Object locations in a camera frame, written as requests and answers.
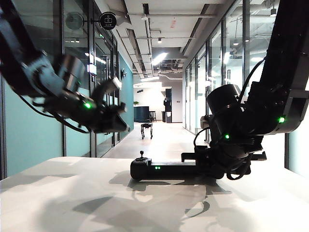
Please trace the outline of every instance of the circular sign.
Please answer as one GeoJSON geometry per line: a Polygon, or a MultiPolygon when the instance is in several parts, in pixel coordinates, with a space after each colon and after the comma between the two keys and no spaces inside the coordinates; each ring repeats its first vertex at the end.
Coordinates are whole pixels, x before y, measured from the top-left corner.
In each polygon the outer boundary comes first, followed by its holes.
{"type": "Polygon", "coordinates": [[[78,12],[70,12],[67,14],[66,25],[71,30],[78,30],[84,25],[84,18],[78,12]]]}
{"type": "Polygon", "coordinates": [[[116,27],[117,19],[113,12],[104,12],[98,18],[100,26],[106,30],[112,30],[116,27]]]}

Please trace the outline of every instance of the cable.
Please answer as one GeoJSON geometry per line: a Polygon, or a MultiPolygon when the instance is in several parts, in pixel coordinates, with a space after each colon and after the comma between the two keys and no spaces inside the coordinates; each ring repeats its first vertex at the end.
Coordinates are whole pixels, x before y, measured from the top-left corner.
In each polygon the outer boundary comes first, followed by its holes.
{"type": "Polygon", "coordinates": [[[24,97],[22,97],[21,95],[18,95],[19,98],[24,102],[26,103],[32,110],[34,110],[35,112],[37,112],[38,114],[40,115],[43,115],[43,116],[46,116],[46,117],[52,117],[52,118],[55,118],[54,116],[51,116],[51,115],[47,115],[47,114],[44,114],[40,111],[38,111],[36,108],[34,108],[24,97]]]}
{"type": "Polygon", "coordinates": [[[241,179],[241,178],[245,175],[245,173],[247,172],[247,170],[248,170],[248,168],[249,168],[249,166],[250,166],[250,164],[251,164],[252,156],[253,156],[253,153],[250,153],[250,154],[247,156],[247,158],[241,159],[240,161],[237,160],[237,162],[235,162],[236,165],[239,165],[239,164],[242,164],[244,160],[247,160],[246,166],[243,168],[243,170],[242,170],[242,172],[240,173],[239,176],[237,176],[237,177],[235,177],[235,178],[232,177],[232,174],[231,174],[232,169],[233,169],[233,168],[239,168],[239,167],[236,167],[235,163],[233,163],[232,165],[230,165],[230,166],[228,167],[228,169],[227,169],[227,171],[226,171],[226,177],[227,177],[229,180],[239,180],[239,179],[241,179]]]}
{"type": "MultiPolygon", "coordinates": [[[[243,96],[244,96],[244,94],[245,94],[246,87],[247,87],[247,85],[248,85],[248,83],[249,83],[250,78],[252,77],[252,75],[253,75],[253,73],[255,72],[255,70],[260,66],[260,64],[264,62],[265,59],[266,59],[266,57],[264,57],[261,61],[259,61],[259,62],[254,66],[254,68],[251,70],[251,72],[249,73],[249,75],[248,75],[248,77],[247,77],[245,83],[243,84],[242,90],[241,90],[241,92],[240,92],[239,99],[238,99],[238,101],[237,101],[237,109],[238,109],[238,108],[241,109],[241,101],[242,101],[242,98],[243,98],[243,96]]],[[[233,128],[233,126],[234,126],[234,124],[235,124],[235,122],[236,122],[236,119],[237,119],[237,117],[239,116],[239,113],[240,113],[240,111],[239,111],[238,113],[237,113],[237,112],[235,113],[234,119],[233,119],[232,123],[230,124],[229,130],[227,131],[228,133],[230,133],[231,129],[233,128]]]]}
{"type": "Polygon", "coordinates": [[[193,144],[194,144],[194,148],[197,148],[197,145],[196,145],[196,140],[197,140],[197,137],[199,136],[199,134],[201,134],[203,131],[209,129],[210,127],[205,127],[203,130],[201,130],[199,133],[196,134],[194,140],[193,140],[193,144]]]}
{"type": "Polygon", "coordinates": [[[87,128],[88,131],[85,131],[85,130],[82,130],[82,129],[79,129],[78,127],[75,127],[73,126],[72,124],[70,124],[69,122],[65,121],[64,120],[64,117],[61,117],[60,115],[58,115],[57,113],[54,113],[52,114],[53,116],[51,115],[47,115],[47,114],[44,114],[40,111],[38,111],[36,108],[34,108],[24,97],[18,95],[19,98],[24,102],[26,103],[32,110],[34,110],[36,113],[40,114],[40,115],[43,115],[43,116],[46,116],[46,117],[51,117],[51,118],[55,118],[58,122],[61,122],[62,124],[66,125],[67,127],[70,127],[71,129],[75,130],[75,131],[78,131],[78,132],[81,132],[81,133],[89,133],[90,132],[90,129],[87,128]]]}
{"type": "Polygon", "coordinates": [[[54,113],[53,116],[55,117],[55,119],[58,122],[61,122],[63,125],[71,128],[72,130],[75,130],[75,131],[78,131],[78,132],[81,132],[81,133],[85,133],[85,134],[90,133],[90,129],[88,127],[86,127],[88,131],[85,131],[85,130],[82,130],[82,129],[76,127],[76,126],[73,126],[72,124],[70,124],[69,122],[64,120],[64,118],[61,117],[60,115],[58,115],[57,113],[54,113]]]}

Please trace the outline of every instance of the white table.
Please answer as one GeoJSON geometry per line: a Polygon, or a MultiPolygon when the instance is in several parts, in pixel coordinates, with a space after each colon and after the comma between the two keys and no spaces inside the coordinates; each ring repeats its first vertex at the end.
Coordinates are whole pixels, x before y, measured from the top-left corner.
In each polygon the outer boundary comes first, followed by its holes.
{"type": "Polygon", "coordinates": [[[65,157],[1,181],[2,232],[308,232],[309,180],[265,162],[238,181],[144,181],[130,159],[65,157]]]}

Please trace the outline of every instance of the teal wall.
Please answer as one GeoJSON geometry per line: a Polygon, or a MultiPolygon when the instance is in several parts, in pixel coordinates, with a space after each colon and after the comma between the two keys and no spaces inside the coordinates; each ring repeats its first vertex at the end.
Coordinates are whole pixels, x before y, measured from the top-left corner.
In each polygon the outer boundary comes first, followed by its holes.
{"type": "MultiPolygon", "coordinates": [[[[131,130],[134,129],[133,124],[133,72],[128,64],[119,55],[119,68],[125,69],[126,77],[122,80],[122,88],[120,91],[120,101],[126,104],[126,112],[121,114],[121,118],[130,126],[131,130]]],[[[128,132],[121,132],[120,138],[124,138],[128,132]]]]}
{"type": "Polygon", "coordinates": [[[30,109],[7,83],[5,123],[8,176],[62,156],[61,124],[30,109]]]}
{"type": "MultiPolygon", "coordinates": [[[[78,92],[89,96],[89,90],[85,88],[79,88],[78,92]]],[[[73,120],[67,120],[74,126],[78,126],[77,122],[73,120]]],[[[67,156],[88,156],[90,152],[90,134],[80,133],[69,127],[66,127],[66,138],[67,138],[67,156]]]]}

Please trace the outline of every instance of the tiled floor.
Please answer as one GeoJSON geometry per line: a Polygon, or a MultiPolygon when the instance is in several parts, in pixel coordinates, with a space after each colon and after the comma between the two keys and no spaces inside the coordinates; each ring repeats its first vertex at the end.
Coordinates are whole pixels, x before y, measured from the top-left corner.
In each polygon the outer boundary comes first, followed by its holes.
{"type": "MultiPolygon", "coordinates": [[[[194,135],[183,128],[182,123],[153,123],[153,138],[150,139],[150,129],[144,129],[145,138],[141,139],[141,123],[134,123],[134,130],[116,147],[109,150],[103,158],[130,158],[144,156],[154,161],[164,159],[181,160],[182,152],[193,152],[194,135]]],[[[199,136],[199,143],[204,143],[203,136],[199,136]]]]}

